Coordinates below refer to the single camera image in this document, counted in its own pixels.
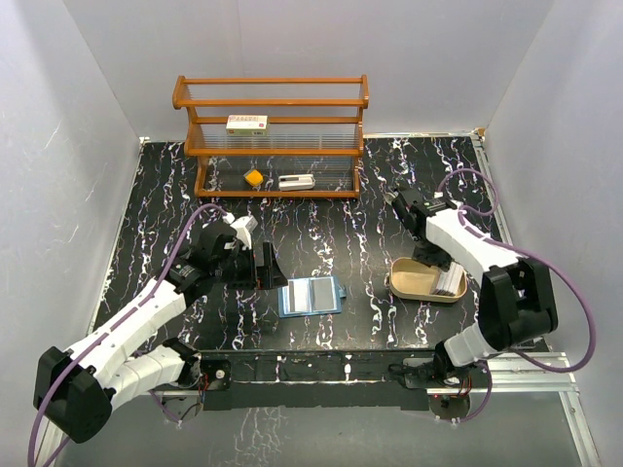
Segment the white magnetic stripe card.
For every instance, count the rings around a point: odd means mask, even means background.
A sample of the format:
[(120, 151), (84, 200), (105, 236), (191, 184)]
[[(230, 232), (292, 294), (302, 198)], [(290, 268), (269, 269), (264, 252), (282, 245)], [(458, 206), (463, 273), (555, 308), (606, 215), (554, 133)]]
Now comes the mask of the white magnetic stripe card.
[(308, 312), (311, 308), (310, 285), (307, 279), (288, 282), (288, 310), (291, 313)]

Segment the blue leather card holder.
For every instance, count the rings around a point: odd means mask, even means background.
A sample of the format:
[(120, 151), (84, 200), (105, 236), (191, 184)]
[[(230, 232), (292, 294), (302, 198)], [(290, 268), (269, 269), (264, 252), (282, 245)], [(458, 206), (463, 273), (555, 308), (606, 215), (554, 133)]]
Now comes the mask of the blue leather card holder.
[[(322, 277), (332, 277), (334, 283), (334, 297), (335, 297), (335, 307), (331, 310), (322, 310), (316, 311), (313, 309), (312, 304), (312, 282), (317, 278)], [(295, 278), (295, 279), (307, 279), (310, 285), (310, 298), (311, 298), (311, 308), (308, 312), (304, 313), (291, 313), (288, 310), (288, 282), (294, 279), (289, 279), (286, 287), (282, 287), (278, 290), (278, 306), (279, 306), (279, 317), (280, 318), (289, 318), (289, 317), (307, 317), (307, 316), (315, 316), (315, 315), (323, 315), (323, 314), (336, 314), (342, 312), (343, 301), (347, 297), (347, 290), (344, 286), (342, 286), (338, 279), (335, 276), (322, 276), (322, 277), (307, 277), (307, 278)]]

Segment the grey credit card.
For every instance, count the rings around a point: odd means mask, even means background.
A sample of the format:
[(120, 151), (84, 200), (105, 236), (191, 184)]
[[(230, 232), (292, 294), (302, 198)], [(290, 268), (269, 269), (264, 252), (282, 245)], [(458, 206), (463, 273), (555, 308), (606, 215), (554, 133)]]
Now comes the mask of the grey credit card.
[(331, 310), (335, 307), (335, 289), (332, 277), (317, 278), (312, 282), (311, 286), (314, 310)]

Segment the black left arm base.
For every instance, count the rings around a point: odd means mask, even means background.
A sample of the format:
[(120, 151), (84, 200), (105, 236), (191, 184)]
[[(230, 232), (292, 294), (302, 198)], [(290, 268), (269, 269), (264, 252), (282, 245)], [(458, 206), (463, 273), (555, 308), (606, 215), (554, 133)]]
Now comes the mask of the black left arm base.
[(232, 382), (232, 364), (224, 359), (202, 360), (191, 372), (193, 381), (173, 385), (158, 396), (168, 421), (183, 424), (208, 406), (212, 392), (226, 392)]

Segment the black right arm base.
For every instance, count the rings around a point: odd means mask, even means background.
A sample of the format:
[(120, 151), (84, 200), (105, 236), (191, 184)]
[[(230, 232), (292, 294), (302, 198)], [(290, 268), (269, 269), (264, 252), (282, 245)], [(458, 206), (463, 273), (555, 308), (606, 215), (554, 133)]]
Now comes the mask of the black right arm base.
[[(392, 363), (387, 367), (391, 379), (403, 388), (427, 391), (432, 387), (452, 389), (450, 394), (432, 394), (429, 409), (436, 422), (445, 421), (453, 426), (477, 417), (489, 404), (493, 392), (493, 376), (486, 362), (476, 362), (466, 367), (454, 368), (442, 364), (437, 358), (416, 366), (406, 363)], [(486, 378), (486, 393), (482, 403), (471, 409), (470, 392), (473, 389), (472, 376), (480, 371)]]

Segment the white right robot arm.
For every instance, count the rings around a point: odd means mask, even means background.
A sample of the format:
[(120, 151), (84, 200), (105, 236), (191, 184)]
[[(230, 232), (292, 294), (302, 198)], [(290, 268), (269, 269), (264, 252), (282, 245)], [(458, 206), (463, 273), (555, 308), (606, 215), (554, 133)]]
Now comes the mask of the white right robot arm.
[(416, 243), (415, 260), (441, 269), (456, 263), (479, 288), (477, 322), (435, 345), (424, 365), (432, 377), (457, 385), (477, 362), (558, 328), (550, 270), (541, 261), (494, 245), (444, 195), (392, 190), (385, 202)]

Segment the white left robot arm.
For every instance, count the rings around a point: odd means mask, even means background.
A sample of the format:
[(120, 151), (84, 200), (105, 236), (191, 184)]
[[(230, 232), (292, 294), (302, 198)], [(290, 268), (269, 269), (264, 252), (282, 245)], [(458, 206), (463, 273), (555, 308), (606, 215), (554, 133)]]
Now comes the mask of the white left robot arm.
[(177, 252), (163, 278), (151, 279), (122, 310), (87, 337), (39, 359), (34, 406), (76, 444), (97, 434), (113, 411), (161, 385), (194, 388), (201, 380), (197, 350), (177, 338), (138, 355), (138, 348), (164, 324), (216, 285), (237, 290), (283, 287), (271, 243), (257, 259), (247, 215), (213, 224), (198, 241)]

